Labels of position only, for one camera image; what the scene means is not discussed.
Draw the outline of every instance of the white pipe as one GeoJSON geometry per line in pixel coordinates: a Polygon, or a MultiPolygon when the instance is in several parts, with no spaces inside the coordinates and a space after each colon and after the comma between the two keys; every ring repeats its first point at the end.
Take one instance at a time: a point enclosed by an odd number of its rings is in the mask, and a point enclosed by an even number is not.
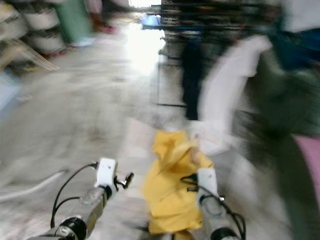
{"type": "Polygon", "coordinates": [[[47,177],[45,180],[43,180],[42,182],[40,182],[39,184],[26,189],[26,190],[21,190],[21,191],[16,191],[16,192],[11,192],[9,194],[4,194],[4,195],[0,195],[0,203],[3,202],[7,202],[16,198],[20,198],[26,195],[30,195],[33,194],[34,192],[37,192],[41,189],[43,189],[44,187],[47,187],[49,184],[53,183],[55,180],[57,180],[58,178],[62,177],[65,173],[67,173],[68,170],[64,169],[61,171],[58,171],[56,173],[54,173],[53,175],[47,177]]]}

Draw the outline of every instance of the white container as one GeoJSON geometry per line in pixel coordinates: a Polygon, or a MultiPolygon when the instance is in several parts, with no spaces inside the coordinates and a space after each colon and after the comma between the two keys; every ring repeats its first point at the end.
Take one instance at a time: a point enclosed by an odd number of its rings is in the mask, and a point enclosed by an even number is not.
{"type": "Polygon", "coordinates": [[[28,25],[33,30],[46,30],[59,24],[54,8],[40,13],[23,13],[28,25]]]}
{"type": "Polygon", "coordinates": [[[54,37],[32,36],[30,38],[32,46],[43,54],[51,54],[65,48],[61,35],[54,37]]]}
{"type": "Polygon", "coordinates": [[[1,28],[1,37],[7,40],[19,39],[28,32],[25,21],[21,17],[18,17],[11,21],[3,22],[1,24],[1,28]]]}
{"type": "Polygon", "coordinates": [[[18,13],[10,4],[0,2],[0,23],[15,16],[18,16],[18,13]]]}

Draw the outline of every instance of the blue object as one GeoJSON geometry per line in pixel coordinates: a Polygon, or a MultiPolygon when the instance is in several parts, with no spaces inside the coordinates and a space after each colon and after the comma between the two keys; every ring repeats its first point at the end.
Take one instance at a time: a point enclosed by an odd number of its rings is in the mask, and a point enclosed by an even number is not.
{"type": "Polygon", "coordinates": [[[0,72],[0,118],[18,95],[21,89],[19,82],[18,77],[10,71],[0,72]]]}
{"type": "Polygon", "coordinates": [[[161,17],[156,15],[146,15],[142,20],[142,29],[153,29],[161,25],[161,17]]]}
{"type": "Polygon", "coordinates": [[[283,17],[274,26],[274,31],[270,31],[269,38],[285,70],[308,68],[312,62],[320,61],[320,28],[297,33],[282,29],[283,17]]]}

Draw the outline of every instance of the pink object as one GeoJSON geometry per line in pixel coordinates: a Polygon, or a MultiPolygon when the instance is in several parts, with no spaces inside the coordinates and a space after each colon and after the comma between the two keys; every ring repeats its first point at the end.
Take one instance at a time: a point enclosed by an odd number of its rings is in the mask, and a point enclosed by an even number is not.
{"type": "Polygon", "coordinates": [[[113,26],[106,26],[103,29],[103,32],[106,34],[114,34],[116,32],[116,29],[113,26]]]}
{"type": "Polygon", "coordinates": [[[295,136],[294,139],[305,157],[320,208],[320,136],[295,136]]]}

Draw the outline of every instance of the robotic arm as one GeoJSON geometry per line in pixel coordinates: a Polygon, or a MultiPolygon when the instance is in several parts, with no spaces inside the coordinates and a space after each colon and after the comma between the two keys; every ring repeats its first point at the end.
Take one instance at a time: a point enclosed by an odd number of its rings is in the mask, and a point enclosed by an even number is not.
{"type": "Polygon", "coordinates": [[[202,212],[203,226],[208,240],[243,240],[233,230],[233,213],[218,194],[216,171],[213,168],[200,168],[197,172],[197,204],[202,212]]]}
{"type": "Polygon", "coordinates": [[[134,174],[131,172],[124,181],[118,181],[116,176],[117,162],[113,159],[102,158],[98,163],[96,183],[78,203],[59,226],[51,228],[40,236],[28,240],[85,240],[103,214],[108,200],[118,191],[118,185],[124,189],[130,185],[134,174]]]}

